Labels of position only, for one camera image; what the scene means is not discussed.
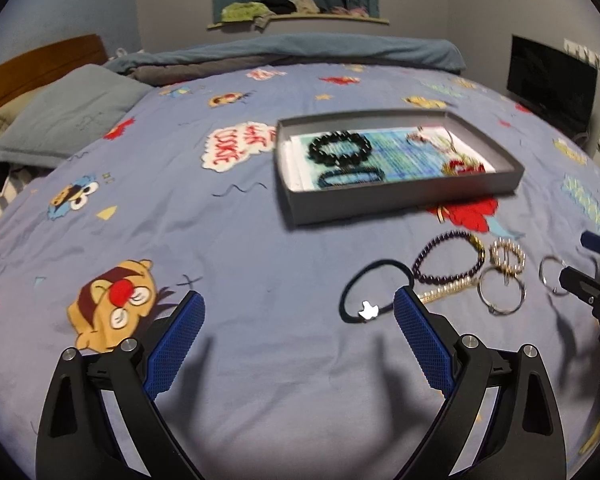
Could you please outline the black flat television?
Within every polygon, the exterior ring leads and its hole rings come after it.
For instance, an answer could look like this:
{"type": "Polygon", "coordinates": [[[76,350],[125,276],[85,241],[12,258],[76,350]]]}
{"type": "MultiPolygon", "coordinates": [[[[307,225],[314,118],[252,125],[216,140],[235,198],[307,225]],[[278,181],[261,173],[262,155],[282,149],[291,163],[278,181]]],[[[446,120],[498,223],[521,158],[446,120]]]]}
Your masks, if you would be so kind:
{"type": "Polygon", "coordinates": [[[590,124],[598,70],[521,36],[512,37],[506,89],[573,133],[590,124]]]}

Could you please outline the blue folded blanket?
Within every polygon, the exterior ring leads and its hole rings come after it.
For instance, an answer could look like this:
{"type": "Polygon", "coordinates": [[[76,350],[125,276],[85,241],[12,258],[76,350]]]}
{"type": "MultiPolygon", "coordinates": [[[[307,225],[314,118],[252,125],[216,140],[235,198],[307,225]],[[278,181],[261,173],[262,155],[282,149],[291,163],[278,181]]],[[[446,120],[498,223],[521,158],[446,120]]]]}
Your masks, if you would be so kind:
{"type": "Polygon", "coordinates": [[[140,66],[198,64],[244,56],[298,56],[298,58],[372,58],[434,70],[460,73],[466,63],[460,49],[444,39],[385,37],[336,32],[297,32],[202,44],[158,53],[133,53],[105,63],[108,70],[125,74],[140,66]]]}

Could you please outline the black white striped pillow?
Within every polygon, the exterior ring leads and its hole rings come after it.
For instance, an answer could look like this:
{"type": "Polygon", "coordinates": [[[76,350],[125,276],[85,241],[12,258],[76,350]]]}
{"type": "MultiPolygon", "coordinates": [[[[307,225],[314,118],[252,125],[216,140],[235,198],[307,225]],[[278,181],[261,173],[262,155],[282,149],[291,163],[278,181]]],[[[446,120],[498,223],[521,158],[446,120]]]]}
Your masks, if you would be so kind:
{"type": "Polygon", "coordinates": [[[26,168],[12,171],[8,175],[0,191],[0,219],[7,207],[17,198],[32,179],[32,174],[26,168]]]}

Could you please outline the grey folded blanket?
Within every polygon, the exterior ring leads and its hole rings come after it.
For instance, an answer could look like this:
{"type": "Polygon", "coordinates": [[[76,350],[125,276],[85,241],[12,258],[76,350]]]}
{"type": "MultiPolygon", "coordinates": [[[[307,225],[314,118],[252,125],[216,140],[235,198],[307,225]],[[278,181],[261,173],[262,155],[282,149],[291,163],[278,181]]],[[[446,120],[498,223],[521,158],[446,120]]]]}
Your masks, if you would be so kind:
{"type": "Polygon", "coordinates": [[[165,87],[168,84],[202,79],[236,72],[236,70],[276,65],[287,60],[289,60],[288,55],[256,54],[200,63],[144,65],[133,68],[128,73],[128,77],[142,84],[149,84],[151,87],[165,87]]]}

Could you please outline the blue cartoon bed sheet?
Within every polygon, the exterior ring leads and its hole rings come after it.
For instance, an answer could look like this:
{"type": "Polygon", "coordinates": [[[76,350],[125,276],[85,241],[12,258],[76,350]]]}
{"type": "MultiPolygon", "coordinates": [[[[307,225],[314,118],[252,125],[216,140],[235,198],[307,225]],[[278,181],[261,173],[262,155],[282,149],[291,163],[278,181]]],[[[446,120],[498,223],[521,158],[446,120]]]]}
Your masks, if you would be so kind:
{"type": "Polygon", "coordinates": [[[189,456],[213,479],[387,479],[424,434],[431,390],[391,316],[355,326],[341,289],[366,263],[411,263],[453,229],[510,235],[527,256],[528,296],[496,274],[436,310],[496,348],[535,344],[565,431],[568,474],[596,447],[595,318],[538,279],[554,255],[600,276],[579,243],[600,232],[600,170],[555,128],[505,96],[442,72],[313,64],[213,76],[144,96],[124,126],[21,193],[0,221],[0,443],[34,473],[43,400],[76,341],[68,307],[126,260],[151,262],[149,298],[189,289],[207,319],[158,397],[189,456]],[[437,99],[524,166],[513,196],[295,228],[263,140],[280,118],[411,110],[437,99]]]}

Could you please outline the olive green pillow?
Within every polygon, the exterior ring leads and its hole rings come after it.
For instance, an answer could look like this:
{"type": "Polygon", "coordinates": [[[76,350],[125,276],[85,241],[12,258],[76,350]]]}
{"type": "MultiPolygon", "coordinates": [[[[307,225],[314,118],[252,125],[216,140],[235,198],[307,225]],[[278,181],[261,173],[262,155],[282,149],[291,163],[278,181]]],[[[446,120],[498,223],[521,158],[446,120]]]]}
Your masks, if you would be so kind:
{"type": "Polygon", "coordinates": [[[40,91],[41,88],[28,91],[0,107],[0,136],[9,128],[40,91]]]}

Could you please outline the pink cloth on sill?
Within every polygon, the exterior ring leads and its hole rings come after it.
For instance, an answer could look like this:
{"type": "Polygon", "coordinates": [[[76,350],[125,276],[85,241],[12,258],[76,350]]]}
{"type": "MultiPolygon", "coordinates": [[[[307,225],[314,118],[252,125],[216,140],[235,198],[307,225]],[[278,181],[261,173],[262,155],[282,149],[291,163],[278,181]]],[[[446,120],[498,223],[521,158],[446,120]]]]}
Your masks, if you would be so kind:
{"type": "Polygon", "coordinates": [[[356,16],[357,18],[368,18],[370,16],[364,6],[356,6],[355,8],[351,9],[345,8],[344,6],[333,6],[329,10],[329,13],[336,15],[356,16]]]}

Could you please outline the white wall socket strip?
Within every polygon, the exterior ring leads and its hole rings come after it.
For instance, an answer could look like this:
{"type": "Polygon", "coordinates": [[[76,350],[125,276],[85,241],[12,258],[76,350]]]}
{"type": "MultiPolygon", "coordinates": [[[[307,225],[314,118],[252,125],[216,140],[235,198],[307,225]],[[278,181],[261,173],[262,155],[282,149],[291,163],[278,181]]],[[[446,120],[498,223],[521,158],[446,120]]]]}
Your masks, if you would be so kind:
{"type": "Polygon", "coordinates": [[[600,71],[600,54],[591,50],[588,47],[582,46],[582,44],[577,44],[574,41],[564,39],[564,45],[562,46],[564,51],[573,56],[574,58],[578,58],[580,61],[588,63],[589,66],[596,68],[596,70],[600,71]]]}

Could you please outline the small silver ring bangle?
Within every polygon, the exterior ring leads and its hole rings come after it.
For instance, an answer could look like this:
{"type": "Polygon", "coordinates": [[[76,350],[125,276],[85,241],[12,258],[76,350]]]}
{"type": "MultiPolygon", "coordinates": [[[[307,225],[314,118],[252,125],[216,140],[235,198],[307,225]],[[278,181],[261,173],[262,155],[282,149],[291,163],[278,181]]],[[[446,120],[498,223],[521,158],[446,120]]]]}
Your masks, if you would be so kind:
{"type": "Polygon", "coordinates": [[[559,275],[567,263],[554,255],[544,256],[538,267],[538,277],[544,288],[555,297],[565,297],[568,292],[559,283],[559,275]]]}

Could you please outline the wooden headboard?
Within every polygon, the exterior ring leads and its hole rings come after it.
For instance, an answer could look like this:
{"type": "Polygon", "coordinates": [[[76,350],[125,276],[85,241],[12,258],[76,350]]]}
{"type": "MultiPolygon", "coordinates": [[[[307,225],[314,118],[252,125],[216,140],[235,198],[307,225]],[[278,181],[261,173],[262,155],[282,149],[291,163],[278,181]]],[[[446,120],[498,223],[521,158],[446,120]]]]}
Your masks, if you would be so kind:
{"type": "Polygon", "coordinates": [[[0,107],[85,64],[102,65],[107,60],[104,44],[95,34],[54,42],[17,55],[0,65],[0,107]]]}

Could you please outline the grey blue pillow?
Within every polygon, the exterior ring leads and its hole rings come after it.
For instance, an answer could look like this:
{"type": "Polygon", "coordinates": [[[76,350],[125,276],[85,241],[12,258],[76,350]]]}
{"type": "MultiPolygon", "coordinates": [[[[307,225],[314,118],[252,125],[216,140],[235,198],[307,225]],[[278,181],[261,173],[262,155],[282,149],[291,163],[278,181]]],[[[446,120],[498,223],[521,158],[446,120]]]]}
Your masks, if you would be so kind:
{"type": "Polygon", "coordinates": [[[151,86],[87,64],[43,89],[0,136],[0,162],[54,169],[108,133],[151,86]]]}

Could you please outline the grey shallow cardboard box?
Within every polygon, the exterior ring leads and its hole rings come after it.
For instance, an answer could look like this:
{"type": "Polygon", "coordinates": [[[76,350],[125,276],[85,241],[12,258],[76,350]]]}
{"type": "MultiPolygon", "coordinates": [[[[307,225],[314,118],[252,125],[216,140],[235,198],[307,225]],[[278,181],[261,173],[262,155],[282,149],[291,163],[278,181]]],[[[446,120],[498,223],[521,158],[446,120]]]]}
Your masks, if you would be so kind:
{"type": "Polygon", "coordinates": [[[282,119],[275,163],[294,224],[513,193],[524,166],[445,110],[360,110],[282,119]]]}

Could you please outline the round pearl hair clip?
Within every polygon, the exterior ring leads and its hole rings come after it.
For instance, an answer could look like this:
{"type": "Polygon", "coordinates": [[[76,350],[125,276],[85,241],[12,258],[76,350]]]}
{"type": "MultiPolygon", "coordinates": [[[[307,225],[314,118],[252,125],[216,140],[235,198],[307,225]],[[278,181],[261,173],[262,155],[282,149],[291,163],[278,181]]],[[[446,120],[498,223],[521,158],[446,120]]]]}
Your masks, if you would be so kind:
{"type": "Polygon", "coordinates": [[[519,275],[526,267],[526,254],[517,242],[510,238],[499,238],[489,247],[491,263],[503,274],[519,275]]]}

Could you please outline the green cloth on sill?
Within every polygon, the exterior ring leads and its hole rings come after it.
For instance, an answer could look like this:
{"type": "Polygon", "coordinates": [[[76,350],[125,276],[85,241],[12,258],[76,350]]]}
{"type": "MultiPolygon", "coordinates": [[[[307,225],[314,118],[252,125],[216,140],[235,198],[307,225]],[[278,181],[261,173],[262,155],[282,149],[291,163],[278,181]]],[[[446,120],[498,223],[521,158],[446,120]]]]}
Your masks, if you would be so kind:
{"type": "Polygon", "coordinates": [[[234,2],[221,11],[222,25],[251,25],[257,30],[265,29],[275,13],[262,2],[234,2]]]}

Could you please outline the beige cloth on sill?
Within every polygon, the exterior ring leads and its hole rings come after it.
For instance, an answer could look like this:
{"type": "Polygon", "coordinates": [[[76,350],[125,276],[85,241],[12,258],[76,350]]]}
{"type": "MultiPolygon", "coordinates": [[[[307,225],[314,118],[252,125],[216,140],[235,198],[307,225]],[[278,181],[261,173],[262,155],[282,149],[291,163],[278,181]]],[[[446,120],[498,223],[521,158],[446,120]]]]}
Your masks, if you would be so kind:
{"type": "Polygon", "coordinates": [[[314,0],[290,0],[296,7],[294,13],[298,14],[320,14],[321,9],[314,0]]]}

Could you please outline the black cloth on sill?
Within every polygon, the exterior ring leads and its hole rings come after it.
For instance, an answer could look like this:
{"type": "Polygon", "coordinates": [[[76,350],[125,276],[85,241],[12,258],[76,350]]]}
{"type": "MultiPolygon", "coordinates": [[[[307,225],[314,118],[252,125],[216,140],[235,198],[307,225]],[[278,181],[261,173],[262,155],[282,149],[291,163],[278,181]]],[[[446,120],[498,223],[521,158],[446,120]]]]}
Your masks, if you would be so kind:
{"type": "Polygon", "coordinates": [[[297,12],[296,4],[291,0],[259,0],[276,15],[288,15],[297,12]]]}

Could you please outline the pearl bar hair clip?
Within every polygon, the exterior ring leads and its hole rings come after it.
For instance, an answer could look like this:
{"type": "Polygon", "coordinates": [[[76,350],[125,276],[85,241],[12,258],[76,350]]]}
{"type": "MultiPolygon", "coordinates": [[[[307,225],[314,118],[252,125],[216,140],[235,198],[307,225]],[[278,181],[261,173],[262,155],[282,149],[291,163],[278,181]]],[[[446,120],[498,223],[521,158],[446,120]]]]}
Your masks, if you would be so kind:
{"type": "Polygon", "coordinates": [[[417,294],[418,299],[423,304],[431,304],[434,301],[438,301],[442,298],[453,296],[466,290],[468,288],[477,285],[476,278],[462,278],[449,284],[438,286],[437,288],[430,289],[428,292],[419,292],[417,294]]]}

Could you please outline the blue green printed paper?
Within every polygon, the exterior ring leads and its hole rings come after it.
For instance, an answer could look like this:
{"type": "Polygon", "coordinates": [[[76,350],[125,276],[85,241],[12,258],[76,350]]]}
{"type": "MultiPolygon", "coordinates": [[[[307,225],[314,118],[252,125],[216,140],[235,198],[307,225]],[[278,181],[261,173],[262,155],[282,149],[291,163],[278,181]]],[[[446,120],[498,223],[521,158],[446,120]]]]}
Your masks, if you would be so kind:
{"type": "Polygon", "coordinates": [[[495,171],[442,126],[297,134],[282,143],[282,163],[288,188],[302,192],[495,171]]]}

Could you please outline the wooden window sill shelf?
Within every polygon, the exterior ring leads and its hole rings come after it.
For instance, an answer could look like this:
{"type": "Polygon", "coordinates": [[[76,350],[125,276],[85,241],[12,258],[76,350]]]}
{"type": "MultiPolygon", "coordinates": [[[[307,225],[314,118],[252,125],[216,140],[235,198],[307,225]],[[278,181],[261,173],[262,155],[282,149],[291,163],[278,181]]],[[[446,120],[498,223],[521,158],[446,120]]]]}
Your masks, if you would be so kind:
{"type": "Polygon", "coordinates": [[[241,22],[219,22],[209,24],[207,26],[208,32],[212,30],[234,27],[234,26],[253,26],[256,29],[266,29],[269,24],[274,22],[291,22],[291,21],[347,21],[357,23],[370,23],[377,25],[389,26],[390,21],[388,18],[373,18],[372,16],[363,16],[358,14],[306,14],[306,13],[293,13],[293,14],[268,14],[265,16],[259,16],[251,21],[241,22]]]}

